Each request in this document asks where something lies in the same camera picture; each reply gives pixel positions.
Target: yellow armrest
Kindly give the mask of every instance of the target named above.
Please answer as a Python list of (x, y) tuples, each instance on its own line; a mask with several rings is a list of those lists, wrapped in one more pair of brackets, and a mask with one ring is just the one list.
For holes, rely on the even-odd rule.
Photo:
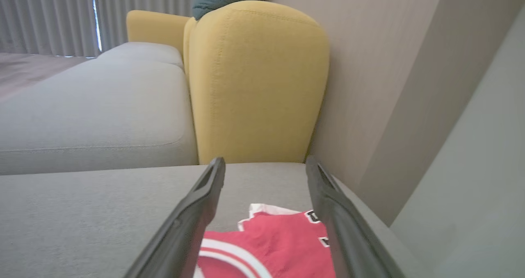
[(187, 56), (201, 164), (304, 162), (330, 61), (317, 22), (277, 3), (231, 3), (199, 20)]
[(184, 26), (188, 20), (187, 16), (130, 11), (126, 19), (128, 41), (167, 44), (183, 53)]

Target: clothing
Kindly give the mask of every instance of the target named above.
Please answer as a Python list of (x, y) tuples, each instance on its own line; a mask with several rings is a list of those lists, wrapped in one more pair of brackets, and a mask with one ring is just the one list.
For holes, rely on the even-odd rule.
[(250, 205), (239, 232), (206, 232), (195, 277), (335, 278), (326, 228), (313, 211)]

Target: sofa cushion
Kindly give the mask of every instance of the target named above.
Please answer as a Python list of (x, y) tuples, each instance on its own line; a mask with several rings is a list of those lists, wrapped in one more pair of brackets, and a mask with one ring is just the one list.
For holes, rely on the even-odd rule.
[(184, 70), (180, 52), (171, 45), (149, 42), (126, 42), (101, 54), (99, 59), (132, 59), (176, 65)]
[[(2, 277), (122, 277), (206, 166), (0, 177)], [(346, 186), (407, 278), (429, 278)], [(304, 164), (227, 164), (208, 230), (237, 230), (250, 203), (311, 209)]]
[(182, 69), (95, 59), (0, 104), (0, 174), (195, 164)]

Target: gray sofa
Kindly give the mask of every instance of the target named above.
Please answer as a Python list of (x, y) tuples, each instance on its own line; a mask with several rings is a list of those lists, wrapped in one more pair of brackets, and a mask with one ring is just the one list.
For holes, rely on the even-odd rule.
[[(205, 166), (173, 166), (0, 176), (3, 278), (118, 278)], [(381, 220), (348, 188), (406, 277), (431, 278)], [(304, 164), (227, 164), (208, 230), (237, 230), (250, 203), (311, 209)]]
[(197, 164), (176, 48), (125, 43), (0, 104), (0, 175)]

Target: sofa seam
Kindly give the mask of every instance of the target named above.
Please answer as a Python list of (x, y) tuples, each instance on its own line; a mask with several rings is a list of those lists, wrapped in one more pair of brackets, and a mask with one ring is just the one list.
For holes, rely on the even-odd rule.
[[(217, 58), (216, 58), (216, 61), (215, 61), (215, 67), (214, 67), (214, 77), (213, 80), (212, 80), (212, 84), (210, 86), (210, 96), (211, 96), (211, 102), (210, 102), (210, 106), (211, 106), (211, 123), (210, 123), (210, 129), (214, 130), (215, 129), (215, 117), (217, 116), (217, 107), (216, 107), (216, 104), (217, 104), (217, 101), (216, 101), (216, 85), (218, 84), (218, 80), (219, 80), (219, 76), (218, 76), (218, 72), (220, 72), (220, 70), (218, 68), (221, 67), (221, 60), (222, 60), (222, 57), (223, 57), (223, 52), (224, 52), (224, 43), (226, 41), (226, 37), (228, 35), (228, 32), (229, 32), (229, 29), (231, 27), (231, 14), (228, 15), (228, 18), (225, 20), (225, 22), (227, 23), (227, 26), (226, 28), (224, 29), (224, 32), (223, 32), (223, 35), (221, 35), (221, 40), (220, 40), (220, 44), (219, 44), (219, 52), (217, 53)], [(212, 133), (213, 132), (210, 132), (208, 135), (210, 136), (210, 149), (212, 151), (214, 151), (216, 149), (216, 145), (215, 145), (215, 140), (213, 139), (212, 137)]]

